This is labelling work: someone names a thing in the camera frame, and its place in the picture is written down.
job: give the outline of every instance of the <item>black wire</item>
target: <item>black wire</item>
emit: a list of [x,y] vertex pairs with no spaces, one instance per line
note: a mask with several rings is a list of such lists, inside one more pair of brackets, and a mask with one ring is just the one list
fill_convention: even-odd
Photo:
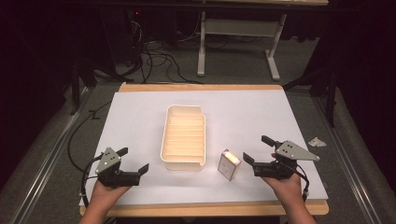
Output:
[[88,175],[90,174],[89,170],[90,170],[90,168],[91,168],[91,166],[93,165],[94,162],[99,161],[99,160],[102,159],[102,156],[103,156],[103,154],[101,154],[100,156],[95,157],[93,160],[91,160],[87,164],[87,166],[85,167],[84,172],[82,174],[82,178],[81,178],[81,198],[82,198],[82,201],[84,202],[84,205],[85,205],[86,208],[90,204],[88,202],[87,190],[85,189],[85,184],[86,184],[87,180],[89,179],[88,178]]
[[280,165],[282,165],[283,167],[293,171],[295,174],[297,174],[300,178],[302,178],[305,181],[305,188],[303,190],[303,200],[305,202],[306,198],[308,197],[309,180],[308,180],[308,177],[306,176],[306,173],[305,173],[304,169],[300,165],[297,165],[304,173],[304,174],[301,174],[296,169],[290,167],[289,165],[287,165],[287,164],[285,164],[285,163],[283,163],[281,161],[279,161],[278,163]]
[[84,170],[79,167],[72,158],[71,155],[71,144],[72,144],[72,140],[75,136],[75,134],[77,133],[77,131],[79,130],[79,128],[81,128],[81,126],[89,119],[89,118],[94,118],[94,116],[96,115],[96,112],[98,112],[99,110],[101,110],[103,107],[105,107],[106,105],[109,105],[111,103],[111,101],[105,103],[104,105],[101,105],[99,108],[97,108],[96,110],[90,110],[90,112],[92,112],[89,116],[87,116],[87,118],[85,118],[78,126],[77,128],[72,132],[72,134],[70,135],[69,141],[67,142],[67,157],[69,158],[70,162],[73,164],[74,167],[76,167],[76,169],[78,169],[81,172],[84,172]]
[[224,43],[222,43],[219,47],[210,47],[206,42],[205,42],[205,47],[206,48],[208,48],[208,49],[222,49],[222,48],[224,48],[224,47],[226,47],[227,45],[228,45],[228,43],[229,43],[229,39],[228,38],[221,38],[221,40],[224,40],[225,39],[225,42]]
[[201,23],[201,15],[202,15],[202,12],[198,12],[198,18],[197,18],[198,20],[197,20],[197,23],[195,25],[195,29],[192,31],[192,33],[190,35],[188,35],[187,38],[178,40],[177,43],[183,43],[185,41],[189,41],[189,40],[192,40],[192,39],[200,36],[200,35],[197,35],[196,32],[197,32],[197,30],[199,28],[199,24]]
[[151,54],[149,53],[148,45],[145,45],[145,48],[146,48],[146,52],[147,52],[147,55],[148,55],[148,59],[150,60],[150,64],[148,64],[149,65],[149,70],[148,70],[148,75],[146,77],[145,77],[145,74],[143,73],[143,68],[141,68],[142,76],[143,76],[142,84],[147,84],[147,81],[149,79],[149,76],[151,75],[151,70],[152,70],[152,57],[151,57]]
[[[166,68],[166,75],[168,76],[168,78],[169,78],[171,81],[176,82],[176,83],[188,82],[188,83],[195,83],[195,84],[203,84],[202,82],[199,82],[199,81],[189,80],[189,79],[184,78],[184,77],[180,74],[180,67],[178,66],[178,64],[177,64],[177,62],[176,62],[176,60],[175,60],[175,58],[174,58],[171,54],[162,53],[162,52],[159,52],[159,51],[152,51],[151,53],[149,53],[149,50],[148,50],[148,52],[144,52],[144,53],[149,54],[149,59],[147,59],[146,63],[147,63],[149,66],[151,66],[151,67],[152,67],[152,66],[160,66],[160,65],[165,64],[166,62],[169,62],[169,63],[170,63],[170,64],[168,65],[168,67]],[[152,62],[152,59],[154,59],[154,58],[161,58],[161,59],[163,59],[163,61],[162,61],[161,63],[159,63],[159,64],[155,64],[155,65],[154,65],[153,62]],[[172,78],[169,76],[169,69],[171,68],[171,66],[172,66],[173,64],[177,67],[177,75],[182,79],[182,81],[174,80],[174,79],[172,79]]]
[[164,45],[164,41],[163,40],[149,41],[147,43],[147,51],[149,51],[149,44],[155,44],[155,43],[160,43],[161,45],[156,47],[156,48],[150,49],[150,51],[156,51],[156,50],[159,50],[159,49],[163,48],[163,45]]
[[200,36],[199,35],[192,36],[191,38],[185,40],[179,40],[177,43],[185,47],[195,47],[200,45],[201,43],[201,40],[198,37]]
[[97,177],[98,177],[97,175],[90,176],[90,177],[85,178],[85,181],[87,181],[87,180],[89,180],[89,179],[97,178]]

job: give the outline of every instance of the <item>white table surface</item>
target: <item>white table surface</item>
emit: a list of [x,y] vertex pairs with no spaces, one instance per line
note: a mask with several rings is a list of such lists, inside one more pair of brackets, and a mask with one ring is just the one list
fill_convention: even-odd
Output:
[[[170,105],[199,105],[205,114],[206,163],[199,172],[169,171],[161,160]],[[274,149],[261,141],[262,135],[307,148],[283,90],[116,92],[95,156],[107,147],[115,151],[128,147],[129,153],[122,157],[122,171],[136,172],[149,163],[140,186],[125,193],[117,205],[277,201],[271,188],[254,176],[244,161],[233,181],[218,171],[220,153],[225,148],[241,161],[243,152],[256,161],[272,161]],[[328,199],[315,164],[298,163],[310,181],[308,199]],[[97,164],[93,164],[91,175],[95,175]],[[94,182],[87,182],[89,199]]]

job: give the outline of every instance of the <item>gray carpet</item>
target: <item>gray carpet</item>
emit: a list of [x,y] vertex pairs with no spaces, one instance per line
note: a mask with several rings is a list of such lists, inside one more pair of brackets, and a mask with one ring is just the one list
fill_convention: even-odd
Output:
[[[219,84],[286,84],[299,77],[309,61],[309,57],[316,45],[316,41],[298,43],[296,39],[281,41],[276,52],[276,65],[281,76],[279,82],[273,82],[269,75],[269,69],[263,56],[263,46],[269,46],[271,40],[268,38],[252,39],[237,38],[224,45],[224,39],[214,38],[209,41],[210,48],[206,51],[206,70],[204,77],[196,76],[198,46],[196,41],[179,44],[177,49],[154,43],[148,46],[152,55],[170,53],[177,62],[180,74],[189,80],[196,80],[202,83]],[[144,55],[144,74],[149,73],[148,55]],[[170,61],[165,61],[163,55],[157,56],[152,61],[152,70],[148,83],[150,82],[172,82],[172,80],[182,80],[177,74],[177,67],[172,63],[169,70],[167,66]],[[123,64],[119,64],[120,72],[128,69]],[[140,83],[143,78],[140,72],[131,75],[136,83]],[[81,172],[79,172],[67,157],[68,140],[71,133],[77,126],[91,113],[89,110],[99,108],[101,105],[112,99],[113,93],[118,90],[120,83],[107,78],[98,78],[98,86],[84,94],[87,97],[86,103],[80,109],[78,118],[71,132],[65,141],[57,144],[57,139],[62,135],[66,124],[71,119],[68,113],[72,109],[69,101],[62,111],[49,122],[42,134],[37,137],[34,145],[20,164],[14,175],[3,188],[0,198],[0,223],[9,223],[15,220],[15,215],[19,215],[17,220],[22,223],[77,223],[80,219],[78,211],[79,202],[79,182]],[[318,172],[329,195],[328,204],[330,213],[326,216],[318,216],[319,223],[396,223],[394,215],[396,203],[393,192],[390,191],[384,177],[379,172],[376,164],[371,158],[367,148],[365,148],[356,127],[347,113],[343,104],[342,96],[337,94],[337,105],[335,108],[334,129],[330,128],[323,119],[321,110],[322,99],[312,98],[306,91],[309,87],[298,87],[288,91],[287,95],[290,105],[305,141],[314,137],[325,141],[326,147],[309,148],[313,153],[321,157],[321,161],[316,163]],[[70,144],[71,154],[78,166],[85,166],[93,157],[99,141],[101,131],[106,121],[106,113],[109,106],[96,113],[99,119],[88,119],[76,132]],[[347,148],[346,155],[341,146]],[[34,184],[35,175],[40,170],[40,166],[46,157],[53,151],[54,146],[60,146],[60,153],[51,157],[54,166],[49,171],[49,178],[43,180],[42,191],[36,194],[35,200],[31,202],[29,209],[24,209],[16,214],[29,188]],[[374,211],[364,211],[367,202],[359,200],[361,192],[354,188],[354,180],[346,173],[350,171],[349,163],[345,166],[345,156],[352,162],[351,166],[359,177],[358,180],[364,186],[364,192],[373,205]],[[252,222],[245,219],[241,222]]]

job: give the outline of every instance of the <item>table frame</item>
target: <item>table frame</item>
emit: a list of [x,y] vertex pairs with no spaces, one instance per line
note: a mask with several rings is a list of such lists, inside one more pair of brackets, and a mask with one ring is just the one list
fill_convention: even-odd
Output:
[[[283,90],[278,85],[195,85],[195,84],[122,84],[119,91],[242,91]],[[327,200],[307,200],[305,205],[311,215],[329,213]],[[80,207],[83,215],[85,206]],[[107,214],[109,217],[249,217],[284,216],[280,202],[259,203],[188,203],[166,205],[118,205]]]

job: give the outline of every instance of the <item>white tray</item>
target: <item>white tray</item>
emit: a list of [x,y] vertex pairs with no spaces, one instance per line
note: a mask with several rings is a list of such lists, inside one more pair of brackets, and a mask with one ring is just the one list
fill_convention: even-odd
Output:
[[161,159],[169,170],[199,171],[205,164],[205,115],[198,105],[171,105]]

